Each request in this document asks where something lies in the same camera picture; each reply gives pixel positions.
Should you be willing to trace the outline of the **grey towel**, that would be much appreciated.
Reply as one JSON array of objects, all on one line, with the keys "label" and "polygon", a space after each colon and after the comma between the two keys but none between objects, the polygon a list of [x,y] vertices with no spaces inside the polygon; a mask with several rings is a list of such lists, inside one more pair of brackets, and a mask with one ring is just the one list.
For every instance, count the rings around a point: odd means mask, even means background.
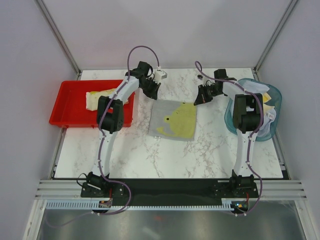
[{"label": "grey towel", "polygon": [[151,108],[148,135],[175,141],[193,141],[197,107],[190,102],[156,100]]}]

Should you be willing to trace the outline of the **yellow green patterned towel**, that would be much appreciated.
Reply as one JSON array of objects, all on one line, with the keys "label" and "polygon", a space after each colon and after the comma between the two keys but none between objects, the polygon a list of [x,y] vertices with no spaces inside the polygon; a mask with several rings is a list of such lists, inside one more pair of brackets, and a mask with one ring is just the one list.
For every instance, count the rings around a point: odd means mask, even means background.
[{"label": "yellow green patterned towel", "polygon": [[100,97],[112,97],[116,88],[106,89],[102,91],[86,92],[86,109],[89,111],[97,111]]}]

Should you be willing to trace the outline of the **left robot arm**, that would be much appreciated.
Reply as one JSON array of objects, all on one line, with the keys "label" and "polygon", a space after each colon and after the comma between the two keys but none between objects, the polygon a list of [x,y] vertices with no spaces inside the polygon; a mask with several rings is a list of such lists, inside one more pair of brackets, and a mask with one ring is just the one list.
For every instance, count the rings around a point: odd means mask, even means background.
[{"label": "left robot arm", "polygon": [[146,62],[139,62],[137,68],[128,70],[123,81],[110,96],[101,96],[97,105],[97,123],[99,133],[99,148],[97,160],[91,172],[86,175],[82,184],[82,198],[106,198],[112,187],[118,182],[108,179],[110,160],[114,142],[118,132],[125,123],[125,101],[138,89],[150,99],[158,99],[160,81],[167,77],[158,65],[153,69]]}]

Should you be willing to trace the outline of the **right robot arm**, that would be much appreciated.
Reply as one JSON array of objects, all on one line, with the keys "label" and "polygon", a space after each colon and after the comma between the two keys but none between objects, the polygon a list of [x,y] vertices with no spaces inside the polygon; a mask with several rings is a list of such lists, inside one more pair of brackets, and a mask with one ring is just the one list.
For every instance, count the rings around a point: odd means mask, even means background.
[{"label": "right robot arm", "polygon": [[258,131],[264,121],[263,96],[252,93],[241,86],[233,77],[228,77],[227,71],[220,68],[214,71],[214,77],[205,75],[201,70],[199,79],[206,77],[209,83],[203,82],[198,86],[194,105],[209,103],[214,97],[224,95],[233,101],[232,124],[237,134],[237,154],[228,185],[224,189],[234,197],[248,193],[250,198],[259,198],[262,194],[257,189],[254,178],[262,178],[251,166],[254,144]]}]

